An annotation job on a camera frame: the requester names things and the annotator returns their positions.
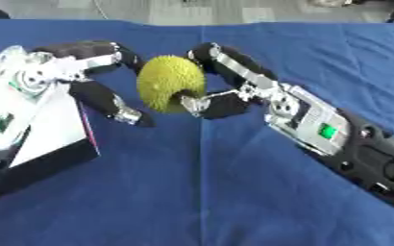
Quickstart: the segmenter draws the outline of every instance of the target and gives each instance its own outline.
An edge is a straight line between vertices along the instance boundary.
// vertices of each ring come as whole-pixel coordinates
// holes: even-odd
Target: blue fabric
[[[145,59],[231,45],[394,130],[394,25],[0,20],[0,50],[81,39],[116,40]],[[143,109],[131,71],[98,79]],[[209,76],[210,89],[223,87]],[[262,109],[216,121],[152,115],[158,127],[147,130],[92,112],[102,157],[1,198],[0,245],[394,245],[394,209],[265,127]]]

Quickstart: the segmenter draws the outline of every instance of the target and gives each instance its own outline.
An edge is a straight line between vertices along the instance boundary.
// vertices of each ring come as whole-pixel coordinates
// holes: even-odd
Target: floor
[[[371,2],[317,8],[308,0],[0,0],[13,18],[125,19],[155,25],[236,24],[259,21],[382,22],[392,6]]]

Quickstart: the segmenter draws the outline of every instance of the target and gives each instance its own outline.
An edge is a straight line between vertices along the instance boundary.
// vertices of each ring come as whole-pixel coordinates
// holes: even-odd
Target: wire
[[[98,0],[92,0],[92,3],[94,4],[95,9],[97,9],[97,11],[100,13],[101,16],[103,16],[104,19],[109,19],[103,8],[101,8],[100,2]]]

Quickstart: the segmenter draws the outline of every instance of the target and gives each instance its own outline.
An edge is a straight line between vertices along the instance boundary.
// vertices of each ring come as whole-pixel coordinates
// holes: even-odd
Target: robotic hand
[[[0,175],[7,170],[42,106],[60,87],[107,118],[150,127],[151,118],[127,107],[120,96],[88,75],[126,65],[138,73],[143,61],[109,41],[82,41],[26,52],[12,46],[0,53]]]
[[[205,43],[190,50],[187,57],[234,87],[203,98],[182,95],[182,104],[193,115],[226,117],[258,103],[265,108],[264,120],[270,128],[335,173],[394,206],[392,133],[329,105],[300,86],[280,84],[270,70],[232,48]],[[191,101],[199,107],[191,107]]]

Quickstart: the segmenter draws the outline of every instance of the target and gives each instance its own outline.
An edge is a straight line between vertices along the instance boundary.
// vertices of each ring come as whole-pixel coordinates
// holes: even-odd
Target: green spiky ball
[[[205,95],[206,80],[202,69],[192,61],[176,56],[159,56],[148,61],[137,77],[141,100],[154,111],[180,112],[184,107],[173,95],[188,90]]]

